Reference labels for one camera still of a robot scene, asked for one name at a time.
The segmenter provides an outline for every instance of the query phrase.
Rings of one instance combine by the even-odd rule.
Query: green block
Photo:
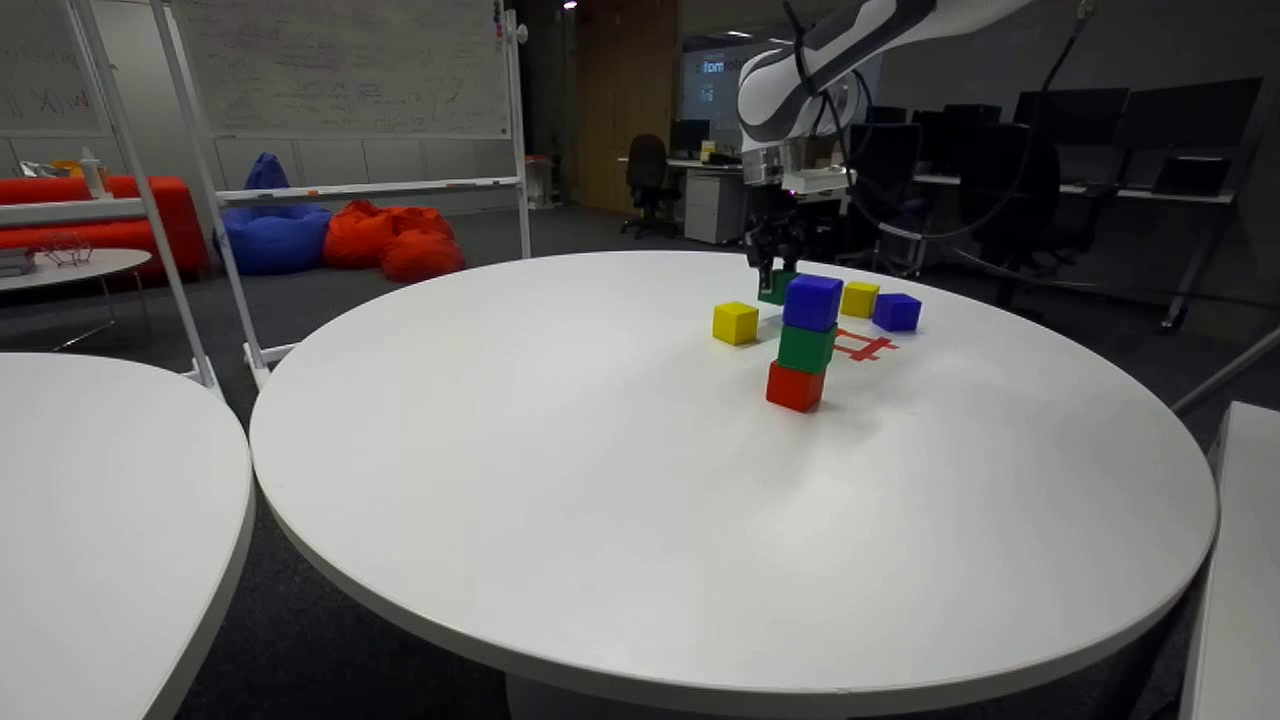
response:
[[[790,374],[827,374],[837,356],[837,331],[785,329],[776,366]]]
[[[797,272],[771,272],[768,285],[761,285],[761,305],[789,305]]]

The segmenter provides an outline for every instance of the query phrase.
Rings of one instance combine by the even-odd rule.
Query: yellow block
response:
[[[871,322],[871,317],[875,317],[875,305],[879,305],[879,285],[871,285],[871,279],[847,279],[847,285],[842,285],[842,296],[839,296],[839,312],[842,312],[842,317],[864,317],[864,322]]]
[[[720,346],[757,346],[761,342],[761,310],[757,305],[717,305],[717,317],[713,317],[713,336]]]

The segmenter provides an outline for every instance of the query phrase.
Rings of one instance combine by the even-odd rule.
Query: purple block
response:
[[[871,322],[891,336],[913,336],[913,331],[919,331],[919,300],[902,296],[902,294],[888,294],[888,296],[879,296]]]
[[[805,329],[805,331],[837,331],[839,325],[839,279],[827,278],[797,278],[789,290],[789,312],[785,325],[789,329]]]

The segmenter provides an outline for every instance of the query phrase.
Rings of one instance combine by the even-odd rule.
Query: bean bag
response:
[[[327,213],[316,206],[241,207],[223,219],[243,278],[307,272],[324,260]]]
[[[332,269],[381,269],[395,237],[395,216],[366,199],[344,206],[327,219],[324,266]]]
[[[287,171],[284,171],[278,156],[260,153],[251,160],[251,171],[246,171],[243,188],[287,188]]]
[[[416,279],[449,278],[459,269],[463,269],[463,256],[454,251],[454,241],[443,225],[404,227],[385,256],[385,278],[393,285],[416,285]]]

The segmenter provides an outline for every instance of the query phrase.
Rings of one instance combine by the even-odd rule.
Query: white table surface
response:
[[[37,251],[37,269],[22,278],[0,278],[0,294],[27,294],[52,285],[83,285],[100,278],[124,278],[152,260],[141,248],[91,248],[83,266],[55,266],[55,251]]]
[[[739,256],[627,251],[371,300],[266,381],[265,496],[428,639],[742,718],[1030,689],[1156,626],[1203,564],[1209,460],[1108,361],[891,279],[929,331],[833,366],[819,418],[790,418],[765,406],[776,346],[707,336],[752,290]]]
[[[0,428],[0,718],[167,718],[251,528],[235,418],[159,367],[0,356]]]
[[[1222,534],[1211,552],[1183,720],[1272,718],[1280,661],[1280,414],[1230,406],[1219,437]]]

